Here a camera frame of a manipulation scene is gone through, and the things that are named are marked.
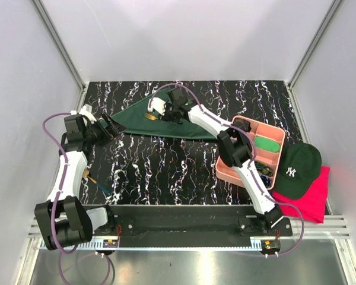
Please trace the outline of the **dark green cloth napkin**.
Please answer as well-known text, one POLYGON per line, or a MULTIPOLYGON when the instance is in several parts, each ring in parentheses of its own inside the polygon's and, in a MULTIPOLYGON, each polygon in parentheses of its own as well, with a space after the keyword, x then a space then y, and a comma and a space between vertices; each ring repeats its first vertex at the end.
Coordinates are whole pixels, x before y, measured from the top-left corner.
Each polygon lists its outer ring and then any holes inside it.
POLYGON ((215 137, 209 132, 186 120, 176 124, 160 119, 150 120, 146 118, 145 114, 150 98, 151 96, 147 96, 139 100, 112 115, 111 118, 123 125, 127 134, 187 140, 215 140, 215 137))

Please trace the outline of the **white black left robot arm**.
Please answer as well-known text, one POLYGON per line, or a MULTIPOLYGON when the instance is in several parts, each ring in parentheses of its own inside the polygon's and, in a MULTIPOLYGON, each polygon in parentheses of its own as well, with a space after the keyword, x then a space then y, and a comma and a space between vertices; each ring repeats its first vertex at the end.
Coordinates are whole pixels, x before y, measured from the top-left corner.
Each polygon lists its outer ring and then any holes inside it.
POLYGON ((116 220, 107 206, 86 210, 79 200, 81 181, 94 147, 104 146, 125 131, 107 113, 97 119, 89 111, 63 113, 65 132, 54 140, 59 149, 59 170, 47 200, 35 206, 34 215, 50 251, 92 240, 96 230, 110 235, 116 220))

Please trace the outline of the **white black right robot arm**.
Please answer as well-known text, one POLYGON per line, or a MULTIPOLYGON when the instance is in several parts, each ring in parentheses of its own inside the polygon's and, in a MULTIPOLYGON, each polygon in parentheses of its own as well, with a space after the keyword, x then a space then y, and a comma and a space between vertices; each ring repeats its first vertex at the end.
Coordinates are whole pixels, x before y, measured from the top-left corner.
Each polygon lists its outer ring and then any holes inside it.
POLYGON ((255 166, 257 151, 246 131, 240 124, 213 114, 196 99, 190 100, 177 87, 167 94, 169 100, 164 114, 168 119, 173 122, 185 119, 216 138, 221 160, 237 173, 252 200, 258 217, 258 230, 267 236, 277 231, 283 213, 258 174, 255 166))

